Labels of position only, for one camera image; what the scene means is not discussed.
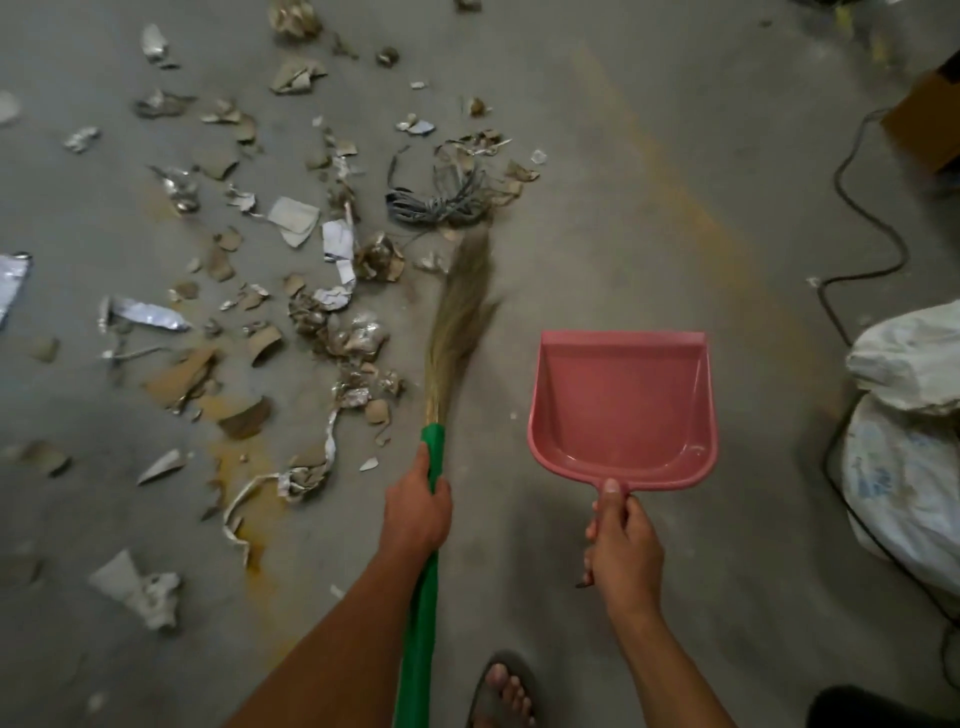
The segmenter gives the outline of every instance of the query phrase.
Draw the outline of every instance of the green broom handle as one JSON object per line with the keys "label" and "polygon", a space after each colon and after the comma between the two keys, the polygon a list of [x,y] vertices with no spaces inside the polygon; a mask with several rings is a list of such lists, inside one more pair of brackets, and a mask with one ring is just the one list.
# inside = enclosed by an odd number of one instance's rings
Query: green broom handle
{"label": "green broom handle", "polygon": [[[430,450],[430,492],[437,488],[437,478],[444,471],[443,425],[427,425],[420,439]],[[407,632],[403,639],[403,665],[400,668],[400,689],[396,695],[395,728],[427,728],[430,724],[430,671],[433,645],[437,634],[437,552],[427,559],[413,598]]]}

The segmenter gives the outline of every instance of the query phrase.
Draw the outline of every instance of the foot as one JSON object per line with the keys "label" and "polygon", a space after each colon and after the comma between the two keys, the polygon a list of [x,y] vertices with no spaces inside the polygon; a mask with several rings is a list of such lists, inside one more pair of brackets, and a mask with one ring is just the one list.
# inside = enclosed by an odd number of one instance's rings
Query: foot
{"label": "foot", "polygon": [[[511,675],[507,666],[497,663],[492,665],[484,677],[484,682],[491,689],[499,694],[504,703],[504,708],[516,716],[517,726],[528,726],[536,728],[537,721],[534,718],[534,704],[523,689],[520,678]],[[508,728],[501,725],[491,716],[480,713],[479,709],[473,714],[472,728]]]}

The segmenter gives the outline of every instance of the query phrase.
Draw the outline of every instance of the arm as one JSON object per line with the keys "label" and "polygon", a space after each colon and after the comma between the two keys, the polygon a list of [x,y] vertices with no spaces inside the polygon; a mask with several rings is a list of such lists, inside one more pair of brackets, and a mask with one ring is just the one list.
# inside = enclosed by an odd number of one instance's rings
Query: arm
{"label": "arm", "polygon": [[450,486],[427,486],[423,443],[410,472],[387,490],[380,545],[366,570],[253,692],[224,728],[388,728],[403,630],[427,557],[450,530]]}
{"label": "arm", "polygon": [[639,501],[608,480],[587,528],[594,543],[585,581],[595,583],[634,676],[650,728],[735,728],[660,613],[663,548]]}

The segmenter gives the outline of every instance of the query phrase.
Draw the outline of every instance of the electrical cord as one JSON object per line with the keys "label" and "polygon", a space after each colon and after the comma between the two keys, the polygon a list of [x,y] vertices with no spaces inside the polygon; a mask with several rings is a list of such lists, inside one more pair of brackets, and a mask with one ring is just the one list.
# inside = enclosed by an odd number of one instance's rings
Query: electrical cord
{"label": "electrical cord", "polygon": [[[852,340],[847,334],[847,330],[844,328],[843,324],[840,321],[840,318],[837,316],[836,310],[833,308],[832,304],[827,297],[827,289],[835,283],[849,282],[852,280],[870,280],[883,278],[885,276],[890,276],[891,274],[896,273],[897,271],[902,270],[902,268],[910,262],[910,249],[906,245],[906,241],[903,239],[903,236],[900,232],[890,225],[887,222],[884,222],[876,215],[874,215],[869,210],[865,209],[860,203],[854,200],[850,193],[847,192],[847,189],[844,187],[843,178],[847,170],[850,168],[853,161],[856,159],[857,154],[860,151],[860,147],[863,145],[863,139],[866,136],[867,129],[870,125],[883,117],[884,114],[889,109],[877,109],[871,111],[866,116],[863,117],[863,120],[860,122],[859,127],[856,130],[856,135],[853,137],[853,145],[851,147],[850,153],[844,158],[842,162],[837,166],[836,170],[833,173],[833,190],[836,192],[837,196],[843,200],[843,202],[853,210],[856,214],[866,220],[872,227],[883,233],[891,243],[897,252],[898,260],[897,262],[884,266],[883,268],[877,268],[873,271],[867,271],[865,273],[856,273],[848,276],[833,276],[831,278],[821,281],[817,285],[817,299],[820,301],[821,307],[827,313],[830,322],[833,324],[833,327],[836,329],[837,333],[840,335],[840,338],[843,340],[844,344],[848,347],[852,346]],[[927,600],[933,605],[934,609],[940,613],[940,616],[947,621],[947,627],[944,630],[943,637],[940,640],[940,669],[943,673],[944,680],[957,691],[960,691],[960,683],[958,683],[953,676],[950,674],[947,657],[949,653],[950,644],[953,637],[956,635],[958,629],[960,629],[960,618],[953,616],[947,610],[947,608],[941,603],[940,599],[937,598],[937,595],[933,593],[933,590],[928,587],[916,574],[914,574],[894,553],[877,537],[877,535],[870,529],[869,526],[860,518],[850,503],[847,501],[846,497],[843,494],[843,489],[840,484],[836,481],[833,475],[830,473],[830,461],[833,458],[834,453],[837,451],[843,436],[847,431],[847,427],[850,425],[853,412],[856,409],[856,406],[860,404],[860,401],[863,399],[865,393],[860,393],[857,395],[850,405],[847,407],[847,411],[844,413],[843,417],[840,419],[840,422],[837,424],[836,429],[833,430],[833,434],[830,436],[827,448],[824,451],[823,458],[820,462],[820,470],[824,478],[829,483],[830,488],[833,490],[833,493],[840,499],[840,502],[843,503],[844,508],[847,509],[847,512],[850,514],[851,518],[856,522],[856,524],[863,530],[867,536],[870,537],[870,540],[876,544],[876,547],[880,549],[890,562],[910,581],[912,581],[921,592],[924,593]]]}

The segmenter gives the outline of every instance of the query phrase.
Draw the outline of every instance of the sandal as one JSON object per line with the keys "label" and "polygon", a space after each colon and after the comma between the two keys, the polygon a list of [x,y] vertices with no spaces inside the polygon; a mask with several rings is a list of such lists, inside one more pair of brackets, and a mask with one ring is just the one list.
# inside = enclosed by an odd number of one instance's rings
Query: sandal
{"label": "sandal", "polygon": [[473,717],[477,713],[491,718],[498,728],[529,728],[527,721],[503,702],[500,691],[487,684],[487,673],[494,665],[503,665],[511,677],[515,675],[520,679],[523,691],[533,703],[533,712],[530,717],[536,720],[537,728],[543,728],[543,706],[540,703],[540,690],[537,688],[533,670],[527,667],[522,657],[510,650],[494,652],[484,665],[477,687],[473,691],[469,713],[467,713],[467,728],[472,728]]}

